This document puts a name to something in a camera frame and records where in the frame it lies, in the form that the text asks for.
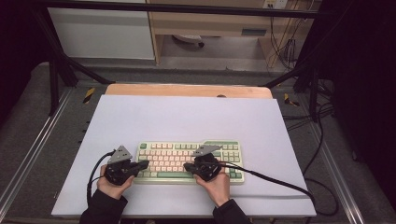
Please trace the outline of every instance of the gray carpet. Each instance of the gray carpet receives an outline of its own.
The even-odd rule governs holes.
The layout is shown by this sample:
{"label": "gray carpet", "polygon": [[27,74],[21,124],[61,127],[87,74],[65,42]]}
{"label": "gray carpet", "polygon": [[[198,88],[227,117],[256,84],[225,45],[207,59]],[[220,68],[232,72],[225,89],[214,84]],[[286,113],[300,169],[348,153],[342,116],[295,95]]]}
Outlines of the gray carpet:
{"label": "gray carpet", "polygon": [[[255,72],[235,71],[187,71],[162,69],[97,69],[103,77],[124,82],[154,82],[154,83],[190,83],[190,84],[223,84],[256,86],[272,78]],[[79,142],[83,140],[84,130],[89,126],[87,121],[92,117],[99,97],[106,90],[105,86],[96,86],[88,104],[83,104],[85,93],[91,80],[83,75],[77,88],[73,89],[58,124],[55,126],[46,145],[41,151],[35,165],[24,182],[18,196],[7,212],[7,218],[14,217],[58,219],[50,215],[55,204],[54,195],[59,192],[65,181],[73,160],[78,152]],[[44,125],[50,111],[50,95],[48,90],[48,71],[45,67],[37,67],[21,100],[18,102],[7,123],[0,130],[0,162],[6,164],[0,170],[0,190],[4,191],[12,175],[18,169],[24,155],[33,144],[36,135]],[[284,104],[284,93],[291,100],[297,100],[288,80],[280,87],[273,89],[273,95],[278,100],[283,115],[303,115],[300,106]],[[336,118],[323,119],[324,136],[331,148],[332,154],[340,166],[354,199],[367,223],[396,223],[396,215],[389,206],[382,191],[375,183],[367,166],[355,162],[351,158],[350,149],[345,141],[342,130]],[[317,142],[309,125],[290,131],[297,160],[302,169],[312,157]],[[314,178],[334,191],[328,171],[320,156],[317,157],[306,177]],[[331,212],[334,208],[331,194],[315,184],[307,184],[317,198],[317,209]],[[293,223],[301,220],[280,219],[279,223]],[[347,215],[340,204],[340,210],[332,217],[317,216],[312,223],[348,223]],[[255,223],[268,223],[268,219],[256,219]]]}

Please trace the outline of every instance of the keyboard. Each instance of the keyboard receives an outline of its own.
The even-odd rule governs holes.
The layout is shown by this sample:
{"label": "keyboard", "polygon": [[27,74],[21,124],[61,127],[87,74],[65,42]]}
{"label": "keyboard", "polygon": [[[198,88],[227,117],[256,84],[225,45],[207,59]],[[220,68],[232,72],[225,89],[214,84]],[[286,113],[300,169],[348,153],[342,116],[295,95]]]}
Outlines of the keyboard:
{"label": "keyboard", "polygon": [[[144,184],[193,184],[196,183],[190,172],[184,169],[185,162],[194,163],[191,154],[201,145],[219,146],[213,151],[218,161],[228,161],[242,166],[241,146],[237,141],[194,142],[141,142],[136,152],[136,161],[149,161],[148,168],[140,171],[134,183]],[[226,168],[232,185],[245,181],[244,172]]]}

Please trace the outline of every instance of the aluminum rail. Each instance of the aluminum rail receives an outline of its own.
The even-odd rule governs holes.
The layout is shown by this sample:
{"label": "aluminum rail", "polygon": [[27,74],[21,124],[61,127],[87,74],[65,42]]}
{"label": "aluminum rail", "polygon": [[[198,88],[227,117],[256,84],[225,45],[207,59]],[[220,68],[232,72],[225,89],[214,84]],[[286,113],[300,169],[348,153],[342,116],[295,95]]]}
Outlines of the aluminum rail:
{"label": "aluminum rail", "polygon": [[[305,114],[309,114],[308,100],[306,97],[298,94],[298,99],[300,104],[303,106]],[[310,122],[310,125],[315,134],[317,142],[319,142],[320,128],[318,124]],[[327,170],[329,171],[329,176],[332,179],[332,183],[334,184],[335,190],[337,191],[339,200],[344,207],[349,222],[352,224],[363,224],[364,219],[361,215],[361,211],[355,203],[355,199],[353,198],[352,193],[347,186],[347,182],[345,181],[341,170],[338,168],[338,165],[332,156],[329,147],[327,146],[326,140],[323,140],[322,147],[320,148],[320,155],[327,167]]]}
{"label": "aluminum rail", "polygon": [[20,191],[26,177],[29,175],[33,165],[35,164],[35,161],[37,160],[41,152],[41,149],[44,147],[44,145],[47,142],[47,139],[50,137],[53,128],[55,127],[59,117],[62,115],[62,112],[64,111],[64,108],[67,105],[67,102],[69,100],[72,91],[73,88],[68,88],[66,89],[66,91],[64,91],[60,100],[60,106],[55,111],[53,116],[47,119],[46,123],[44,124],[43,128],[41,129],[37,138],[33,142],[25,158],[23,159],[17,172],[12,177],[11,181],[8,183],[6,190],[3,192],[2,196],[0,197],[0,223],[3,221],[4,217],[6,216],[9,207],[11,206],[15,197]]}

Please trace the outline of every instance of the hand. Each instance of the hand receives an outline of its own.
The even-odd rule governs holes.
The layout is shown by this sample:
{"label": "hand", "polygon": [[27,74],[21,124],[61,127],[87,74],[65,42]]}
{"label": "hand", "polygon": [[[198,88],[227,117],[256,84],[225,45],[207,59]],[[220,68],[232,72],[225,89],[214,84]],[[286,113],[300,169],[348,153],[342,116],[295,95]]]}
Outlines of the hand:
{"label": "hand", "polygon": [[204,187],[209,194],[210,199],[217,207],[222,206],[230,200],[230,177],[225,174],[225,168],[222,167],[218,176],[209,182],[205,182],[200,176],[194,175],[197,184]]}
{"label": "hand", "polygon": [[117,199],[119,200],[122,193],[128,189],[129,187],[132,186],[132,182],[134,180],[134,176],[130,176],[125,183],[123,183],[121,186],[117,186],[114,185],[110,182],[108,182],[108,180],[104,177],[105,175],[105,171],[106,171],[106,167],[107,165],[103,165],[100,168],[100,178],[97,182],[97,188],[102,191],[103,193],[105,193],[106,195],[108,195],[111,198]]}

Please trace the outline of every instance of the wrist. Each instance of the wrist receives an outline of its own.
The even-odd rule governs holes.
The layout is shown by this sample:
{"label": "wrist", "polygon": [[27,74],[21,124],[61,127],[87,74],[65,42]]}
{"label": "wrist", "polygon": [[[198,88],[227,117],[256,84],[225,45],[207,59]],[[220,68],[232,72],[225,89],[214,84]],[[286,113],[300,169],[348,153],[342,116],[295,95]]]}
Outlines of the wrist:
{"label": "wrist", "polygon": [[230,201],[229,198],[218,199],[215,201],[215,204],[217,207],[220,207],[220,206],[224,205],[225,203],[227,203],[228,201]]}
{"label": "wrist", "polygon": [[116,192],[114,189],[101,189],[99,188],[100,191],[102,191],[105,195],[107,195],[110,198],[119,200],[121,198],[122,192]]}

